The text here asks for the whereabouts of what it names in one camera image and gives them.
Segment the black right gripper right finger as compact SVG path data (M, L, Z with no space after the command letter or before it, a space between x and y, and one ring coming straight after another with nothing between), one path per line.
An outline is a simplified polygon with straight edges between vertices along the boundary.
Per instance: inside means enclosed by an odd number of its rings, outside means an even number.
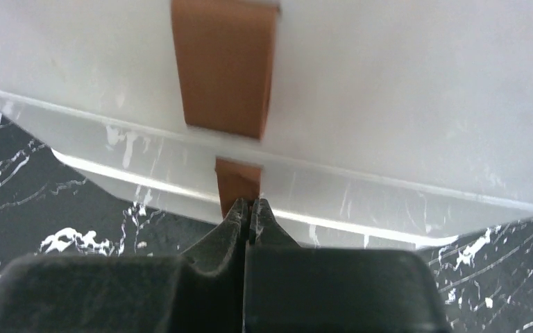
M244 265L245 332L450 332L427 264L414 252L306 248L253 203Z

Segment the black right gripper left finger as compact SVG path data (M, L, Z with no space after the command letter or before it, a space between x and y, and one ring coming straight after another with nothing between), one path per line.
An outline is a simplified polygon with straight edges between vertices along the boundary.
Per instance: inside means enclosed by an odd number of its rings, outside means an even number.
M0 332L240 332L249 204L180 255L27 255L0 278Z

